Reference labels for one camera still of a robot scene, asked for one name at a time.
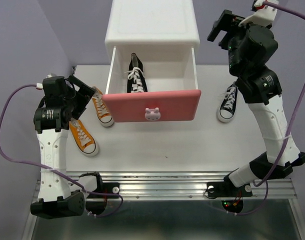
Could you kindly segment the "dark pink drawer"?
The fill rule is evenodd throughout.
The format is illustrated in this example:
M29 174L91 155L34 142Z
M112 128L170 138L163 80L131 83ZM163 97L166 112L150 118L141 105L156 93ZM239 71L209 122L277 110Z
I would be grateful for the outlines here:
M127 92L132 53L143 63L147 92ZM126 45L112 50L102 98L116 123L191 121L201 93L193 47Z

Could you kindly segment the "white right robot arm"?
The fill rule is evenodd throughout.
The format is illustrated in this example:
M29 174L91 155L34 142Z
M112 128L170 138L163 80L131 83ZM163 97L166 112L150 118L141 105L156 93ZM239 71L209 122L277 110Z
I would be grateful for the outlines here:
M280 81L266 65L278 49L271 25L257 13L245 18L225 9L208 35L212 42L225 32L219 46L228 52L229 73L237 78L236 86L257 121L266 149L216 183L210 193L213 198L233 196L254 180L284 179L305 163L305 152L289 131Z

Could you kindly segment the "black sneaker front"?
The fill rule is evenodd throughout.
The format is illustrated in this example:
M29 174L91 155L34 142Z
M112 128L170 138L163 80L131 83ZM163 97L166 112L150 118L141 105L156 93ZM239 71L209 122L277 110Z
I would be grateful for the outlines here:
M144 76L144 66L136 53L132 53L127 73L127 93L148 92Z

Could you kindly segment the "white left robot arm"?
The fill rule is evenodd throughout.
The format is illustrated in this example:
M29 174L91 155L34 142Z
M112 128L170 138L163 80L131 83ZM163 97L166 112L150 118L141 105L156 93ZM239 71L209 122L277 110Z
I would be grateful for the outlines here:
M66 175L66 149L69 122L78 120L95 90L73 75L52 76L42 81L44 97L33 118L40 150L40 189L30 212L44 219L81 216L86 211L86 195L122 199L104 191L98 172L85 187Z

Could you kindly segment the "black sneaker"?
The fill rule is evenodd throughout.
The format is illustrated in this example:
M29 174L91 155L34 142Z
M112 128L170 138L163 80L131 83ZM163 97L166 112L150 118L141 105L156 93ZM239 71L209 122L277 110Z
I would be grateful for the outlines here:
M127 93L148 92L144 76L144 66L136 53L132 53L127 73Z
M222 123L229 123L235 116L238 88L234 81L225 91L222 102L217 110L217 118Z

